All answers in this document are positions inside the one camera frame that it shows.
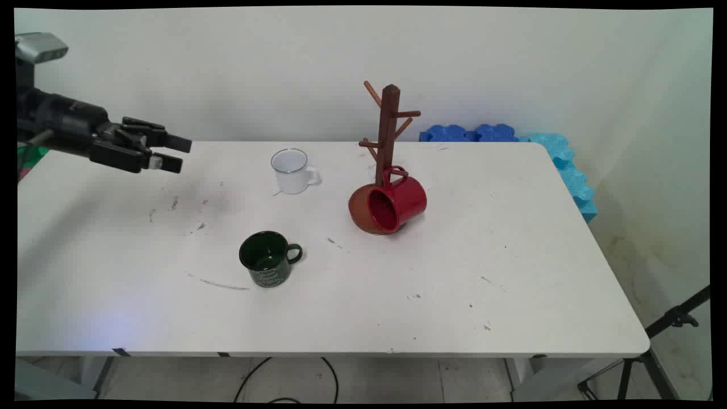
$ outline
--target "mug handle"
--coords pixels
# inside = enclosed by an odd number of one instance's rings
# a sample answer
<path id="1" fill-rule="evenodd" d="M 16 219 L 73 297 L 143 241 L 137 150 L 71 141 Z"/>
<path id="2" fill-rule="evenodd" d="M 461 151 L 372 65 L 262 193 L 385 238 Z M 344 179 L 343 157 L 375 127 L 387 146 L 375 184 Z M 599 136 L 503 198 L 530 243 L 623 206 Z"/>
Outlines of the mug handle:
<path id="1" fill-rule="evenodd" d="M 318 169 L 309 166 L 305 168 L 305 171 L 308 172 L 309 185 L 317 185 L 321 182 L 321 173 L 318 171 Z"/>
<path id="2" fill-rule="evenodd" d="M 391 171 L 394 169 L 401 171 L 401 172 L 396 172 L 395 173 L 396 175 L 401 175 L 403 173 L 402 176 L 404 176 L 404 177 L 409 176 L 409 173 L 407 171 L 405 171 L 404 168 L 402 168 L 401 166 L 387 167 L 386 169 L 384 169 L 384 172 L 382 174 L 382 176 L 384 178 L 384 186 L 391 185 Z"/>
<path id="3" fill-rule="evenodd" d="M 290 250 L 298 250 L 298 254 L 293 258 L 288 258 L 288 252 Z M 285 252 L 285 257 L 288 258 L 288 264 L 295 264 L 300 261 L 303 256 L 303 249 L 299 245 L 288 245 L 288 250 Z"/>

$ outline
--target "black tape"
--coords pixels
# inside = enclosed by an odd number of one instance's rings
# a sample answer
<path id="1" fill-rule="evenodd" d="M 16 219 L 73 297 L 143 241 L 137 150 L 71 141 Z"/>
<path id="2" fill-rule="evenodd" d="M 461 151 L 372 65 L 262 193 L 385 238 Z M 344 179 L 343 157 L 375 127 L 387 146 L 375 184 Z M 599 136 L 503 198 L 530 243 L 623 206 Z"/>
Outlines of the black tape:
<path id="1" fill-rule="evenodd" d="M 113 351 L 119 354 L 120 357 L 131 357 L 128 352 L 124 351 L 123 348 L 113 348 Z"/>

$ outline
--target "red mug handle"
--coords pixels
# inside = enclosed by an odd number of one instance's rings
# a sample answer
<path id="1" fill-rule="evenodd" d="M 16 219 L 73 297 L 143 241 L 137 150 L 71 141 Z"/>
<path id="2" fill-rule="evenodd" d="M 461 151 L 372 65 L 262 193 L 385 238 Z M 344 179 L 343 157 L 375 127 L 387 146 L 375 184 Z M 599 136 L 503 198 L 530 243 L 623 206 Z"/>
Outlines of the red mug handle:
<path id="1" fill-rule="evenodd" d="M 391 186 L 391 171 L 392 170 L 400 170 L 401 172 L 396 172 L 396 175 L 407 177 L 409 176 L 409 173 L 404 170 L 401 166 L 392 166 L 384 169 L 383 172 L 383 179 L 384 179 L 384 186 Z"/>

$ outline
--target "wooden mug stand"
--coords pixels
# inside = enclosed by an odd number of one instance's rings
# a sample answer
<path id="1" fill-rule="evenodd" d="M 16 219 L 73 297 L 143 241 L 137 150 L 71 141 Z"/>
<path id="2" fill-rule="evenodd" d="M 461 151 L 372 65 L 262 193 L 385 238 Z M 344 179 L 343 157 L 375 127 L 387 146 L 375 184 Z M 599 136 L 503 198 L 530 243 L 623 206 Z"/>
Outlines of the wooden mug stand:
<path id="1" fill-rule="evenodd" d="M 371 156 L 374 157 L 374 161 L 376 161 L 376 180 L 374 184 L 362 186 L 353 192 L 351 198 L 348 200 L 348 210 L 353 222 L 361 230 L 371 234 L 387 234 L 378 227 L 369 213 L 369 192 L 374 186 L 383 186 L 384 169 L 391 167 L 394 156 L 394 141 L 411 124 L 411 118 L 413 116 L 420 116 L 422 113 L 419 111 L 399 112 L 400 91 L 395 85 L 386 86 L 381 94 L 381 98 L 379 98 L 379 95 L 376 94 L 376 91 L 368 81 L 364 81 L 363 85 L 374 98 L 379 108 L 381 108 L 379 117 L 379 140 L 371 142 L 367 138 L 364 138 L 358 143 L 359 146 L 368 148 Z M 396 119 L 398 118 L 406 118 L 406 121 L 397 130 Z M 406 172 L 400 170 L 392 170 L 391 174 L 406 176 Z"/>

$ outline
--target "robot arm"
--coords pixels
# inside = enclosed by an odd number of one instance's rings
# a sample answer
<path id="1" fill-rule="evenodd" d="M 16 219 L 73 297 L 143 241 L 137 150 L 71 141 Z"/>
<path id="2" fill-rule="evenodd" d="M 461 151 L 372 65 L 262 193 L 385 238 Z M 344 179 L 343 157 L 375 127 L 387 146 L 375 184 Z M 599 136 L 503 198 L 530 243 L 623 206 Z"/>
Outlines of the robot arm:
<path id="1" fill-rule="evenodd" d="M 67 51 L 68 47 L 50 33 L 15 36 L 18 142 L 40 142 L 50 149 L 134 173 L 141 169 L 179 173 L 180 158 L 150 148 L 163 146 L 188 153 L 191 140 L 141 119 L 125 116 L 120 124 L 111 122 L 104 108 L 33 86 L 35 64 L 61 58 Z"/>

